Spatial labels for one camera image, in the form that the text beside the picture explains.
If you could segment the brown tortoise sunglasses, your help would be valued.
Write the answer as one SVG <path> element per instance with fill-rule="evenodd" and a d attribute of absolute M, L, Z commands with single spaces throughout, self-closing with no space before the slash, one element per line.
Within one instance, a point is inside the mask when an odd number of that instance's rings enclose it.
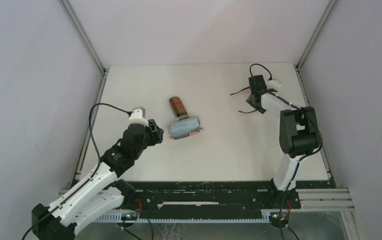
<path fill-rule="evenodd" d="M 236 91 L 236 92 L 233 92 L 233 93 L 230 93 L 229 95 L 230 96 L 233 96 L 233 95 L 236 95 L 236 94 L 239 94 L 239 93 L 242 93 L 244 91 L 247 91 L 247 90 L 250 90 L 251 88 L 249 86 L 247 87 L 244 87 L 242 88 L 241 90 L 239 91 Z M 257 100 L 257 97 L 256 95 L 251 92 L 251 94 L 249 95 L 248 99 L 246 100 L 246 102 L 251 105 L 254 110 L 251 110 L 251 111 L 242 111 L 242 110 L 239 110 L 238 113 L 241 113 L 241 114 L 251 114 L 251 113 L 255 113 L 255 112 L 258 112 L 259 110 L 257 109 L 256 107 L 256 100 Z"/>

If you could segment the brown striped glasses case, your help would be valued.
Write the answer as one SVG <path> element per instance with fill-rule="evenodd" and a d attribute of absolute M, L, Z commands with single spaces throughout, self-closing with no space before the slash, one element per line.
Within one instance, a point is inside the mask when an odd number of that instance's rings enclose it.
<path fill-rule="evenodd" d="M 182 100 L 178 96 L 173 96 L 169 99 L 171 110 L 177 121 L 185 120 L 189 118 L 189 115 L 182 103 Z"/>

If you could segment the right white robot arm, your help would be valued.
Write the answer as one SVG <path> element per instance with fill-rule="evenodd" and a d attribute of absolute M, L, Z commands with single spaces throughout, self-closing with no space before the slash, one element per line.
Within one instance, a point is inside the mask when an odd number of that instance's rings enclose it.
<path fill-rule="evenodd" d="M 248 78 L 250 96 L 246 102 L 255 111 L 269 112 L 279 119 L 279 145 L 283 152 L 279 169 L 272 181 L 277 191 L 296 187 L 300 163 L 322 148 L 316 112 L 313 107 L 298 107 L 268 88 L 262 75 Z"/>

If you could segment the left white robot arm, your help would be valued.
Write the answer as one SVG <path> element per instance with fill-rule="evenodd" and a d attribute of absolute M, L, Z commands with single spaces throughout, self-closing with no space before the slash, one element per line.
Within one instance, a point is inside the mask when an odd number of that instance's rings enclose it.
<path fill-rule="evenodd" d="M 101 215 L 133 202 L 134 188 L 120 177 L 147 147 L 160 144 L 163 134 L 154 119 L 146 125 L 131 123 L 84 179 L 49 205 L 32 209 L 27 232 L 40 240 L 73 240 Z"/>

